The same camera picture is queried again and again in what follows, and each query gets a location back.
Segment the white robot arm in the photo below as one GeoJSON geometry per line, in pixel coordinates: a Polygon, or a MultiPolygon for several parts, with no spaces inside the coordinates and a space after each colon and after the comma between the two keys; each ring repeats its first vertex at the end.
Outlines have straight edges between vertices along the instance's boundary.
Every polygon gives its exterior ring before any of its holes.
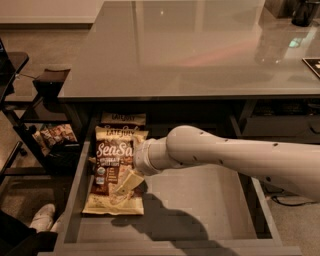
{"type": "Polygon", "coordinates": [[[164,138],[138,144],[133,163],[147,176],[167,169],[215,164],[320,201],[317,145],[227,139],[193,126],[178,126],[164,138]]]}

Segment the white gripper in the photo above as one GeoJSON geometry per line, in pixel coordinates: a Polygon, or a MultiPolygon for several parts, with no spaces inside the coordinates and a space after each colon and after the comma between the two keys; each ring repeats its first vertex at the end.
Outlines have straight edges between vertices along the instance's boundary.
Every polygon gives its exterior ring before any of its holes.
{"type": "Polygon", "coordinates": [[[141,136],[133,136],[132,142],[134,167],[138,171],[128,170],[125,172],[113,190],[117,196],[126,195],[139,186],[144,181],[144,175],[156,175],[169,167],[165,138],[144,141],[141,136]]]}

